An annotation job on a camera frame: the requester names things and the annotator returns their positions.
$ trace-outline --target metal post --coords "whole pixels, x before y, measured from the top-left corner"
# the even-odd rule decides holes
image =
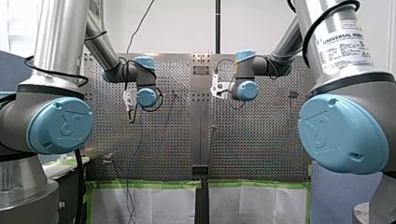
[[[34,66],[78,74],[88,16],[88,0],[44,0],[35,45]],[[23,84],[77,89],[70,77],[54,77],[34,71]]]
[[[216,0],[216,54],[220,54],[220,1]]]

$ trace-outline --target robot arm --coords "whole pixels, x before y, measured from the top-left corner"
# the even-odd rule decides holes
[[[236,54],[233,98],[254,100],[255,76],[288,75],[303,46],[316,80],[298,124],[307,153],[337,173],[396,171],[396,85],[370,57],[356,15],[359,1],[295,0],[295,6],[297,18],[271,55]]]
[[[154,60],[122,62],[88,13],[88,2],[43,1],[33,74],[18,85],[15,100],[0,104],[0,155],[64,154],[86,141],[92,112],[78,76],[72,76],[79,73],[84,42],[106,81],[136,82],[137,102],[142,107],[156,104]]]
[[[232,97],[240,101],[254,100],[259,94],[258,86],[254,82],[255,76],[271,78],[287,76],[302,45],[303,38],[296,17],[271,55],[256,55],[252,49],[237,52]]]
[[[122,62],[111,47],[105,31],[101,31],[89,13],[85,46],[103,68],[103,78],[110,83],[136,82],[137,102],[142,107],[154,106],[159,98],[156,90],[154,59],[135,57]]]

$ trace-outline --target white plastic sheet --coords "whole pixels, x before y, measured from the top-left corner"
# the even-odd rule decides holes
[[[309,189],[225,187],[209,189],[211,224],[305,224]]]
[[[134,189],[126,203],[127,191],[122,188],[92,190],[90,194],[91,224],[194,224],[196,188]],[[134,222],[128,211],[134,210]]]

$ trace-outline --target green tape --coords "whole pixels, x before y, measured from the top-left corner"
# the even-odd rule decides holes
[[[209,187],[216,189],[240,188],[240,187],[259,187],[268,189],[307,189],[303,183],[262,181],[262,180],[209,180]]]
[[[76,158],[70,158],[60,162],[61,165],[77,165]]]
[[[87,182],[88,189],[126,189],[127,181],[117,179],[112,181],[90,181]],[[128,180],[130,189],[199,189],[201,181],[146,181]]]

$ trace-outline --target black power cord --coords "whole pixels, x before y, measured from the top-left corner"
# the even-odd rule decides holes
[[[85,85],[87,85],[87,83],[90,81],[87,77],[81,76],[81,75],[71,75],[71,74],[67,74],[67,73],[62,73],[62,72],[57,72],[57,71],[49,71],[49,70],[45,70],[39,67],[34,66],[31,61],[34,59],[35,56],[30,56],[24,59],[24,64],[26,64],[26,66],[32,68],[33,70],[36,70],[38,72],[42,72],[48,75],[54,75],[54,76],[59,76],[59,77],[71,77],[71,78],[78,78],[78,79],[82,79],[83,81],[81,83],[78,84],[79,87],[83,87]]]
[[[75,150],[76,161],[77,161],[77,170],[78,170],[78,198],[77,198],[77,212],[75,224],[80,224],[82,220],[82,208],[84,206],[84,167],[82,164],[81,154],[79,149]]]
[[[128,45],[128,49],[126,50],[126,53],[129,53],[129,49],[132,46],[132,42],[134,41],[134,36],[137,34],[137,32],[140,29],[140,26],[142,26],[143,21],[145,20],[146,16],[149,14],[149,10],[151,9],[152,4],[155,2],[155,0],[152,0],[151,3],[148,5],[148,9],[146,10],[145,14],[143,15],[142,19],[139,22],[139,25],[137,26],[136,30],[134,31],[134,33],[131,36],[131,40],[129,42]]]
[[[346,0],[344,2],[340,2],[338,4],[336,4],[335,6],[329,7],[326,11],[324,11],[316,21],[314,21],[314,23],[312,23],[312,25],[309,27],[308,31],[306,32],[305,38],[304,38],[304,43],[303,43],[303,57],[304,57],[304,61],[306,66],[309,67],[309,61],[308,61],[308,45],[309,45],[309,41],[312,37],[312,35],[314,34],[315,30],[318,28],[319,25],[321,25],[321,23],[323,21],[325,21],[327,19],[327,17],[329,15],[331,15],[337,8],[339,7],[344,7],[347,5],[355,5],[355,11],[358,11],[359,8],[361,7],[361,3],[358,0]]]
[[[99,35],[94,35],[94,36],[91,36],[91,37],[87,37],[87,38],[84,39],[84,41],[93,40],[93,39],[96,39],[97,37],[105,35],[105,34],[107,34],[107,31],[103,31]]]
[[[296,12],[296,7],[294,6],[294,4],[291,1],[292,0],[288,0],[288,5],[289,5],[291,11],[293,11],[295,13]]]

